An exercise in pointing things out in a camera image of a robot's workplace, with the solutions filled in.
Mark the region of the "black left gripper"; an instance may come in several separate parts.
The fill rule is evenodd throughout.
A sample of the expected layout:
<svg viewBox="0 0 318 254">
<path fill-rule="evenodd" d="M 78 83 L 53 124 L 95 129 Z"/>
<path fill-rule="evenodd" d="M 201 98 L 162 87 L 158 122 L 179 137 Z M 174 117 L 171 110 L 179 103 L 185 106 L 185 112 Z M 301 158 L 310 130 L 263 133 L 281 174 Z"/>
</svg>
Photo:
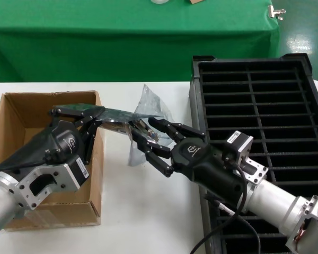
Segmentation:
<svg viewBox="0 0 318 254">
<path fill-rule="evenodd" d="M 102 124 L 97 117 L 104 112 L 103 106 L 86 109 L 73 109 L 65 105 L 54 106 L 49 110 L 51 116 L 74 118 L 75 125 L 72 122 L 60 120 L 56 125 L 46 127 L 1 162 L 0 172 L 21 173 L 37 166 L 58 165 L 72 156 L 80 155 L 83 147 L 82 160 L 85 165 L 88 165 L 97 130 Z"/>
</svg>

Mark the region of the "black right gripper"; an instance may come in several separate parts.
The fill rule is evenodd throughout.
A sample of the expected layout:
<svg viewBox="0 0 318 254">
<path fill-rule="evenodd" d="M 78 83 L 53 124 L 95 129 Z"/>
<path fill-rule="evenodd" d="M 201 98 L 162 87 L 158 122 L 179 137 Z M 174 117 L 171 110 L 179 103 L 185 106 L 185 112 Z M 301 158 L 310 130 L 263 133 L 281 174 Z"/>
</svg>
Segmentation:
<svg viewBox="0 0 318 254">
<path fill-rule="evenodd" d="M 150 126 L 167 134 L 176 145 L 172 150 L 148 140 L 137 130 L 131 131 L 130 165 L 149 162 L 165 177 L 175 172 L 185 175 L 229 205 L 239 206 L 244 187 L 240 176 L 224 165 L 221 152 L 206 143 L 204 132 L 182 123 L 150 117 Z M 172 166 L 164 159 L 170 159 Z"/>
</svg>

